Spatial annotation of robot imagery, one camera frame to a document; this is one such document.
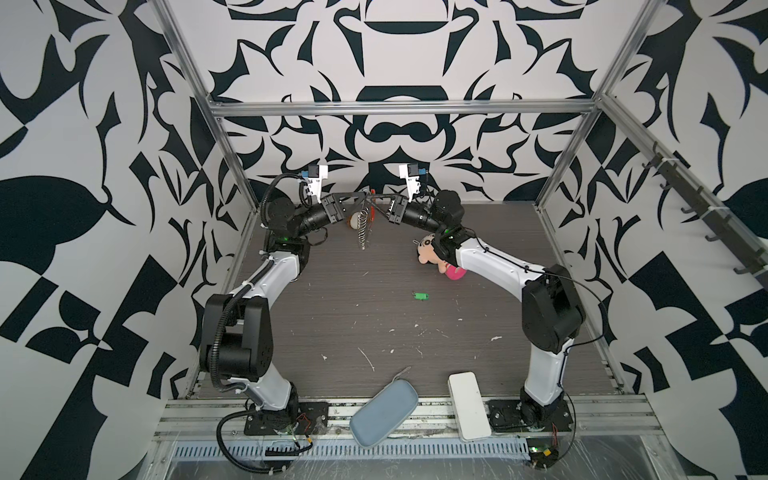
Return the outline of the metal keyring with chain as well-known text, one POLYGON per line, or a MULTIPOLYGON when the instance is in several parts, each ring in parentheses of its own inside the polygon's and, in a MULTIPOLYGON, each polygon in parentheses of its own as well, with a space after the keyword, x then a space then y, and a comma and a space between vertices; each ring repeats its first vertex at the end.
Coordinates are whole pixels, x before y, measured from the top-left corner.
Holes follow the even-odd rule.
POLYGON ((369 220, 369 208, 367 211, 362 212, 361 226, 356 230, 358 246, 361 250, 365 250, 368 247, 368 236, 370 233, 371 221, 369 220))

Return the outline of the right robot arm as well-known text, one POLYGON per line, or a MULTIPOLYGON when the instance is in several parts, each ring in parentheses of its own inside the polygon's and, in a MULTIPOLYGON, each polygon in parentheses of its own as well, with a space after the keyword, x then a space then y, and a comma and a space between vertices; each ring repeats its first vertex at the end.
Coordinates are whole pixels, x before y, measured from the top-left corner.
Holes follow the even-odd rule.
POLYGON ((575 282, 565 268, 545 268, 490 246, 463 225, 465 209, 451 190, 439 192, 428 206, 401 194, 369 195, 364 204, 393 224, 431 234, 440 260, 485 278, 521 303, 522 329, 531 353, 520 416, 523 426, 541 428, 564 401, 567 359, 585 320, 575 282))

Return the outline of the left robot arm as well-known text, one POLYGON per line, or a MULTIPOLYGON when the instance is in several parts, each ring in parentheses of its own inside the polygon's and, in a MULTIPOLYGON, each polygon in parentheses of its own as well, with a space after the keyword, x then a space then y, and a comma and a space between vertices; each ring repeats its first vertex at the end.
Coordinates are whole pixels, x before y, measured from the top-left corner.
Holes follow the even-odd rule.
POLYGON ((298 279, 315 246, 309 235, 348 218, 369 205, 371 193, 310 194, 317 181, 281 174, 265 190, 259 206, 266 228, 262 263, 239 287, 211 296, 203 311, 199 369, 221 393, 242 394, 257 409, 294 417, 295 386, 274 365, 271 308, 298 279))

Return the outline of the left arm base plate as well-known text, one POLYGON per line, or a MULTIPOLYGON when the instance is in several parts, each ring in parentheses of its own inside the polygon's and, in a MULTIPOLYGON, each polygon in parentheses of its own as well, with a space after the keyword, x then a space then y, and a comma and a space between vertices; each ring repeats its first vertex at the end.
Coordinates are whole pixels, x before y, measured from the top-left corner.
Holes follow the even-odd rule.
POLYGON ((311 436, 324 433, 327 429, 329 408, 328 402, 314 401, 300 401, 281 411, 269 411, 249 405, 244 434, 266 436, 293 433, 311 436))

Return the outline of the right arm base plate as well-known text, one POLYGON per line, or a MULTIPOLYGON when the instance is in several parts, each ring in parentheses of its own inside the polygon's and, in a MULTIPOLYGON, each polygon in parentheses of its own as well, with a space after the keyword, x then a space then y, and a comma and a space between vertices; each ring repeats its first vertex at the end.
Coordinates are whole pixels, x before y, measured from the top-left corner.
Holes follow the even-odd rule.
POLYGON ((492 399, 485 407, 493 433, 569 432, 574 420, 573 409, 564 398, 547 407, 528 400, 492 399))

